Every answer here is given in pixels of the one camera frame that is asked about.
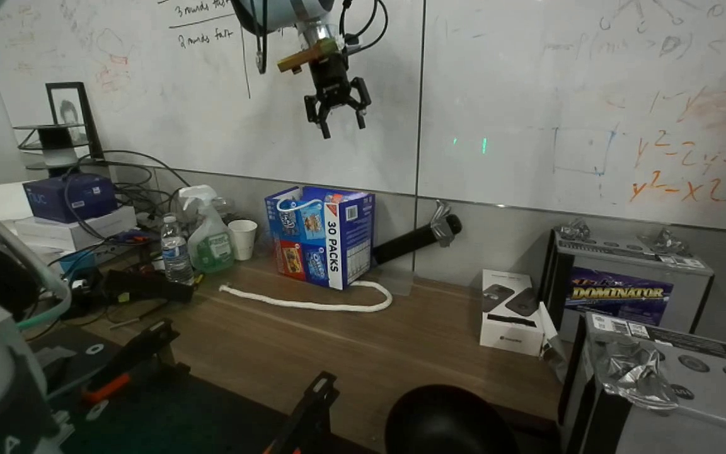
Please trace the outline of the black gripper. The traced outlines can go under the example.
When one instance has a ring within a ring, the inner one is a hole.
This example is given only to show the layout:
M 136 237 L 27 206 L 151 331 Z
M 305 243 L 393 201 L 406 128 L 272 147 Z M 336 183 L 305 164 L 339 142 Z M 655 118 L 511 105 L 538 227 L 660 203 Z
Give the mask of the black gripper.
M 358 128 L 365 128 L 365 108 L 370 105 L 369 86 L 361 75 L 348 75 L 345 56 L 327 56 L 310 62 L 316 94 L 305 97 L 305 111 L 319 118 L 322 138 L 331 138 L 327 113 L 336 105 L 351 105 L 356 111 Z

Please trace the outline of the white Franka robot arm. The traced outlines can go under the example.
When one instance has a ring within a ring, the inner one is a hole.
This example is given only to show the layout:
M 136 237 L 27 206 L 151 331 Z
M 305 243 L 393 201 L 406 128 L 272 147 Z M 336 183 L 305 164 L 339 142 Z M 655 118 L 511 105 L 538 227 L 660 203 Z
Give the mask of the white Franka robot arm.
M 305 97 L 305 115 L 331 137 L 327 115 L 348 105 L 356 123 L 365 125 L 370 105 L 369 86 L 361 75 L 348 75 L 348 61 L 356 52 L 379 45 L 392 24 L 385 0 L 370 0 L 370 14 L 361 31 L 348 27 L 353 0 L 232 0 L 239 24 L 254 36 L 258 70 L 267 70 L 267 38 L 283 27 L 302 36 L 302 48 L 277 62 L 281 72 L 310 68 L 316 94 Z

